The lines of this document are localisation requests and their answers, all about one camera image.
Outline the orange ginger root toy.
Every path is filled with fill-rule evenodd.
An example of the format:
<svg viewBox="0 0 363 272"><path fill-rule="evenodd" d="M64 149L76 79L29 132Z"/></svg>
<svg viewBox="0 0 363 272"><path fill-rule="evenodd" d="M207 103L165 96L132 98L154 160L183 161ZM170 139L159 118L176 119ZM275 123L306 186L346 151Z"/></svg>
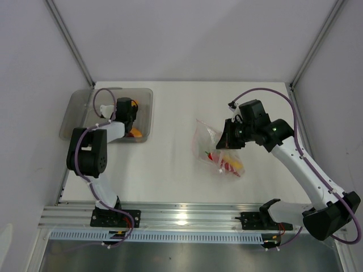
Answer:
<svg viewBox="0 0 363 272"><path fill-rule="evenodd" d="M138 102L136 100L132 100L132 107L138 109Z"/></svg>

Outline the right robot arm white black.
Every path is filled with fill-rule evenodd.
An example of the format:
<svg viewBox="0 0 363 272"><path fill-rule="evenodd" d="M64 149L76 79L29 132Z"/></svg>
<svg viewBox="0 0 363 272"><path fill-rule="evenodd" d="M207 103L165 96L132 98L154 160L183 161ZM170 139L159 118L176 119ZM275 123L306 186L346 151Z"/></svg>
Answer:
<svg viewBox="0 0 363 272"><path fill-rule="evenodd" d="M259 222L267 229L278 223L305 227L309 234L323 241L350 221L361 199L354 191L346 192L333 182L312 157L298 146L296 131L282 120L271 121L260 100L241 105L232 101L232 118L226 119L218 150L237 150L247 142L263 146L278 159L298 181L310 203L289 203L272 199L260 207Z"/></svg>

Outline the clear pink zip top bag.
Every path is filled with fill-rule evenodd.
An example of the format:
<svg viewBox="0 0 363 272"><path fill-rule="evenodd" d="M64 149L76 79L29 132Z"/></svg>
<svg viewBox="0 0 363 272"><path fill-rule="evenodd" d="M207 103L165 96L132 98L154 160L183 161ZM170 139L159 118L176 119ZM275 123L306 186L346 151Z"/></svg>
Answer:
<svg viewBox="0 0 363 272"><path fill-rule="evenodd" d="M192 152L195 158L210 167L210 169L219 175L228 176L230 179L239 179L241 177L236 177L232 174L220 174L216 165L211 162L207 157L207 152L216 152L216 153L227 153L235 158L238 158L240 161L240 156L234 150L218 150L216 149L216 144L221 137L221 132L216 130L215 128L209 126L203 121L196 120L196 129L192 140Z"/></svg>

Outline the grey translucent plastic tray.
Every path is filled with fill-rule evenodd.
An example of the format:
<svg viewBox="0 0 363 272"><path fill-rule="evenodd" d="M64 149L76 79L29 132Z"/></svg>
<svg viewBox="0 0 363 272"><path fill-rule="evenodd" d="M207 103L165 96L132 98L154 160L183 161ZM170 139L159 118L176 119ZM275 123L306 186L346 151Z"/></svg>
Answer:
<svg viewBox="0 0 363 272"><path fill-rule="evenodd" d="M118 88L110 87L115 98L129 97L138 102L137 118L133 123L133 128L138 129L142 138L122 138L119 142L124 143L143 143L146 142L150 130L153 112L153 92L149 88ZM78 90L75 91L68 103L66 113L60 128L59 137L62 140L69 141L76 127L89 127L95 124L106 122L106 119L96 115L100 113L101 105L112 105L112 96L107 91L101 91L96 100L93 96L96 90Z"/></svg>

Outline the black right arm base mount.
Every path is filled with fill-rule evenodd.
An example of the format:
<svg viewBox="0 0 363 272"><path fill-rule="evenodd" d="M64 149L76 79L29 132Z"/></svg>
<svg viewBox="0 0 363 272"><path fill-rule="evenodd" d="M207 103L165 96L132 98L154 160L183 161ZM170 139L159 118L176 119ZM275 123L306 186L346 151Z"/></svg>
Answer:
<svg viewBox="0 0 363 272"><path fill-rule="evenodd" d="M243 230L293 230L292 224L277 223L268 214L262 212L241 212L235 219L240 221Z"/></svg>

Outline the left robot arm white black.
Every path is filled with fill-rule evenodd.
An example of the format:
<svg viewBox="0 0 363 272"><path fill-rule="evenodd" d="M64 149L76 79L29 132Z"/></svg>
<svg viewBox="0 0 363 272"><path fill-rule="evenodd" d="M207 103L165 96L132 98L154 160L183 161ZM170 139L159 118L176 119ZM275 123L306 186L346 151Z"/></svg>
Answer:
<svg viewBox="0 0 363 272"><path fill-rule="evenodd" d="M129 97L114 102L114 105L101 105L95 110L104 123L73 129L66 158L68 170L85 181L95 199L92 219L105 221L112 227L126 220L132 223L133 219L121 208L119 197L104 173L108 163L107 146L128 136L138 112L138 103Z"/></svg>

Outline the yellow lemon toy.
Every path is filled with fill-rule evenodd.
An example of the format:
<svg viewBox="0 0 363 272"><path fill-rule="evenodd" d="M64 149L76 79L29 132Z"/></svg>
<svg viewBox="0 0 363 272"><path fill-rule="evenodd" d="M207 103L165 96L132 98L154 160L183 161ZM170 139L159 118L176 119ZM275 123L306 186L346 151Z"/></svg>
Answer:
<svg viewBox="0 0 363 272"><path fill-rule="evenodd" d="M229 166L233 167L234 170L239 171L243 169L243 164L239 159L236 159L235 157L231 157L229 155L225 155L223 159L226 163L229 164Z"/></svg>

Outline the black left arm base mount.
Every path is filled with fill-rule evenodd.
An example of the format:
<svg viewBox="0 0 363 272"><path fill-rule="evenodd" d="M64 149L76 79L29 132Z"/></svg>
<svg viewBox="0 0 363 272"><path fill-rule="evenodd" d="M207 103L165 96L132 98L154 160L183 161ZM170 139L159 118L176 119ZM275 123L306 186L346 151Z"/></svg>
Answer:
<svg viewBox="0 0 363 272"><path fill-rule="evenodd" d="M132 226L132 217L134 219L134 228L140 225L141 211L140 210L124 210L129 216L119 212L94 208L90 220L91 227L104 228L130 228Z"/></svg>

